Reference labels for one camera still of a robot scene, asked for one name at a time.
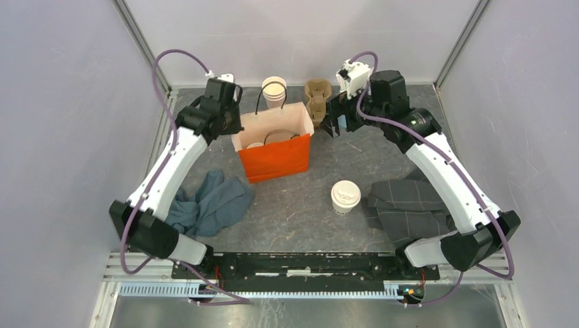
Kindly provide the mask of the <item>orange paper bag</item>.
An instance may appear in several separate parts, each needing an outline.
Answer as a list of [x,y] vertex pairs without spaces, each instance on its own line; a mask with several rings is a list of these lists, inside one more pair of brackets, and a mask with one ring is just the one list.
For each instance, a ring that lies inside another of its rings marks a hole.
[[[286,101],[287,88],[280,107],[264,111],[256,108],[252,113],[242,114],[240,119],[244,130],[231,136],[234,150],[251,184],[302,173],[309,168],[313,123],[303,103],[287,104]],[[288,129],[300,133],[300,136],[246,150],[249,144],[263,143],[266,134],[274,129]]]

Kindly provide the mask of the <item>lidded white coffee cup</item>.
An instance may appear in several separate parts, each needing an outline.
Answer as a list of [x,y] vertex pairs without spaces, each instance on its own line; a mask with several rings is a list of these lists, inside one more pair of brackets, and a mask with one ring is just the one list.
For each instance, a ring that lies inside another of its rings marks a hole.
[[330,191],[333,209],[338,215],[348,214],[361,200],[358,185],[349,180],[336,182]]

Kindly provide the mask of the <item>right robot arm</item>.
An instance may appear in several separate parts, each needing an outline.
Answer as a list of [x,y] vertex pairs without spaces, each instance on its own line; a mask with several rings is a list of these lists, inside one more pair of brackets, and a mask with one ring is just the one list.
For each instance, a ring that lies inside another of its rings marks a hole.
[[514,211],[503,212],[473,182],[453,153],[447,137],[433,115],[424,108],[412,108],[403,96],[384,102],[374,101],[363,90],[354,98],[346,93],[326,103],[323,122],[339,132],[340,116],[353,132],[363,125],[374,126],[394,143],[425,175],[426,181],[404,180],[397,190],[391,184],[379,187],[393,198],[392,210],[402,211],[415,196],[415,204],[427,212],[428,206],[442,206],[452,217],[455,230],[429,238],[408,238],[396,250],[396,274],[411,279],[422,267],[450,264],[465,272],[472,267],[501,277],[512,278],[515,268],[509,239],[521,224]]

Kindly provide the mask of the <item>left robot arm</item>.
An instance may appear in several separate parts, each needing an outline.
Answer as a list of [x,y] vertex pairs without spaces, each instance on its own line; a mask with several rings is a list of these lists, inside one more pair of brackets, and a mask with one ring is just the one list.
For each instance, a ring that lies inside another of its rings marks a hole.
[[185,176],[208,145],[221,135],[242,131],[238,105],[188,106],[177,115],[165,149],[126,201],[115,200],[109,214],[121,239],[121,250],[132,247],[153,258],[188,263],[198,278],[214,271],[208,246],[178,232],[167,222],[169,208]]

